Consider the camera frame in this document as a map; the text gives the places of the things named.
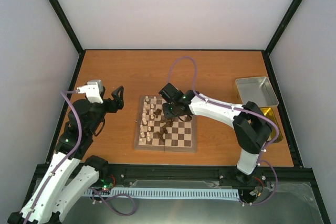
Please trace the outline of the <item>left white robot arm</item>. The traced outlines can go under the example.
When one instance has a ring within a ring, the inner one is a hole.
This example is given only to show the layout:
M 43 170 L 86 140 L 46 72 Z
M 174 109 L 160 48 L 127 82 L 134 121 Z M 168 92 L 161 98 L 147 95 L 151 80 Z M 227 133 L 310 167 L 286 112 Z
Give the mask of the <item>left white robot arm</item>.
M 8 223 L 62 223 L 82 194 L 95 182 L 108 180 L 108 162 L 90 156 L 74 179 L 70 175 L 78 167 L 86 151 L 104 127 L 105 115 L 123 109 L 124 87 L 105 99 L 105 87 L 100 80 L 92 80 L 72 93 L 85 98 L 71 102 L 68 91 L 61 95 L 70 111 L 64 132 L 60 135 L 49 167 L 26 205 L 8 217 Z

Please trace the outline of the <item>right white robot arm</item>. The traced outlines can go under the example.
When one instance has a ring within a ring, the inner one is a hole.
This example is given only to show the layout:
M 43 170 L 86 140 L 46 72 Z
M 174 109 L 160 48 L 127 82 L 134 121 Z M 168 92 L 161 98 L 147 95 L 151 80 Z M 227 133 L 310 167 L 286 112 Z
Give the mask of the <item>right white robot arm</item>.
M 165 101 L 162 110 L 167 119 L 185 115 L 203 116 L 232 127 L 241 148 L 237 169 L 245 175 L 253 173 L 259 163 L 261 150 L 272 132 L 270 120 L 257 104 L 222 102 L 193 90 L 184 93 L 171 83 L 167 83 L 159 95 Z

